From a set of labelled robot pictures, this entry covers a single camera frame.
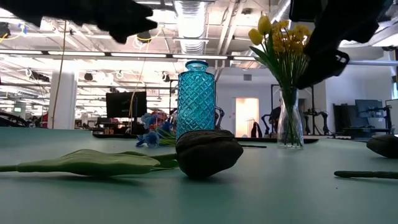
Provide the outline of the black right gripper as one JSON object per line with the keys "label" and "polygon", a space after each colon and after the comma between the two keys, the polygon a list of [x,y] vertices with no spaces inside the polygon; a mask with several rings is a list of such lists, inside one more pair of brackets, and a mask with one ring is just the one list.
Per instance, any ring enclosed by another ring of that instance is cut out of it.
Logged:
{"label": "black right gripper", "polygon": [[347,53],[338,50],[341,41],[368,42],[388,9],[389,0],[328,1],[305,47],[306,54],[320,55],[310,58],[296,88],[302,90],[340,76],[350,60]]}

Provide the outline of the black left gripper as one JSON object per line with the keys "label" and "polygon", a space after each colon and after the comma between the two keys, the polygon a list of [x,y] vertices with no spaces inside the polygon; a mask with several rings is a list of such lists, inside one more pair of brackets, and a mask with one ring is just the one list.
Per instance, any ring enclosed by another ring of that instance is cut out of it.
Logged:
{"label": "black left gripper", "polygon": [[80,26],[95,24],[107,29],[119,44],[125,44],[132,35],[157,28],[157,23],[148,19],[153,10],[133,0],[1,0],[1,7],[37,26],[43,17],[73,21]]}

